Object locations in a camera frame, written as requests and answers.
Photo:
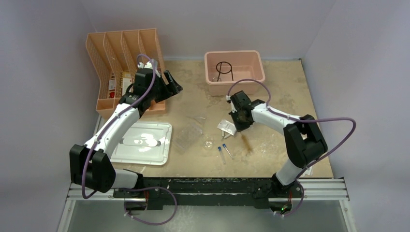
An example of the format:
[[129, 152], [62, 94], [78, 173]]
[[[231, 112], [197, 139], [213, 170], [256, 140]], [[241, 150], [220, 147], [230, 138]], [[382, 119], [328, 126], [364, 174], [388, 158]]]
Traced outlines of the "brown test tube brush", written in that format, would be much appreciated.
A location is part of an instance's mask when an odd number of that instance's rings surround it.
[[248, 138], [245, 135], [241, 134], [241, 140], [243, 142], [243, 145], [246, 148], [247, 155], [250, 155], [252, 153], [253, 149], [252, 149], [252, 146], [249, 143]]

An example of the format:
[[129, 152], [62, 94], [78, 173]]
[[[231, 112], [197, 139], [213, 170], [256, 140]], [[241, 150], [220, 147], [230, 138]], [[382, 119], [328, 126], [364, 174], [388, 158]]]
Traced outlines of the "test tube blue cap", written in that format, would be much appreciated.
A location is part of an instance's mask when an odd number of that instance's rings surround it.
[[219, 153], [220, 153], [220, 157], [221, 157], [221, 159], [222, 159], [223, 164], [226, 164], [226, 160], [225, 160], [225, 157], [224, 157], [222, 148], [221, 148], [220, 146], [218, 147], [218, 151], [219, 151]]
[[227, 145], [226, 145], [226, 144], [222, 144], [222, 146], [223, 146], [224, 149], [227, 151], [227, 153], [228, 153], [228, 155], [230, 156], [230, 158], [234, 160], [234, 157], [233, 157], [233, 155], [231, 154], [231, 152], [229, 151], [229, 149], [227, 148]]

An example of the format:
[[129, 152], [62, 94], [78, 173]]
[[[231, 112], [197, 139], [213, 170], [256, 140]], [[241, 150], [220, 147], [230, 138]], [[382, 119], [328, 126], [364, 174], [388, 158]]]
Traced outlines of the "clear plastic well plate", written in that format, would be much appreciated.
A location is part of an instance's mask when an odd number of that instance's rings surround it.
[[203, 135], [202, 128], [190, 123], [186, 125], [180, 132], [176, 134], [173, 139], [173, 144], [180, 151], [188, 150], [201, 136]]

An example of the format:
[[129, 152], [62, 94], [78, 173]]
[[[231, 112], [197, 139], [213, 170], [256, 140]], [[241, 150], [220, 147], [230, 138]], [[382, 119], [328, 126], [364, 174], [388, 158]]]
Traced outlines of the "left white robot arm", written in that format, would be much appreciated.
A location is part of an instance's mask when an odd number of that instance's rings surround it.
[[73, 145], [69, 152], [71, 182], [81, 186], [82, 197], [96, 192], [125, 189], [133, 198], [144, 193], [142, 177], [133, 171], [117, 170], [110, 158], [127, 130], [149, 109], [152, 101], [162, 102], [182, 91], [168, 70], [162, 74], [154, 68], [141, 68], [134, 83], [127, 87], [114, 113], [103, 127], [83, 145]]

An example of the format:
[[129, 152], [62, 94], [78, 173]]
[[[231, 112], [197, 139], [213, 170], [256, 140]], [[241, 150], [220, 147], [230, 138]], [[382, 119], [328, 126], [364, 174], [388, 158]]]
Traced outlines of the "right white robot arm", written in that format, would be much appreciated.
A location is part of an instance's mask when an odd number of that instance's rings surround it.
[[260, 99], [251, 101], [243, 91], [226, 96], [226, 101], [231, 105], [229, 115], [238, 132], [259, 123], [284, 136], [288, 160], [272, 177], [271, 190], [276, 196], [282, 197], [288, 193], [290, 184], [298, 175], [328, 150], [319, 126], [311, 115], [287, 116]]

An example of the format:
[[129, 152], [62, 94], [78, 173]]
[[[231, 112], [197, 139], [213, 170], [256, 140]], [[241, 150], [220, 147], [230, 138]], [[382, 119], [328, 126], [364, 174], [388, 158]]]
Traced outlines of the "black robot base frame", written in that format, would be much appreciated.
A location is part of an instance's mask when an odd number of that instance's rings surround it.
[[144, 177], [136, 189], [117, 188], [114, 198], [140, 198], [148, 210], [166, 205], [178, 206], [252, 206], [256, 209], [289, 211], [292, 201], [302, 196], [302, 186], [294, 181], [281, 186], [272, 177]]

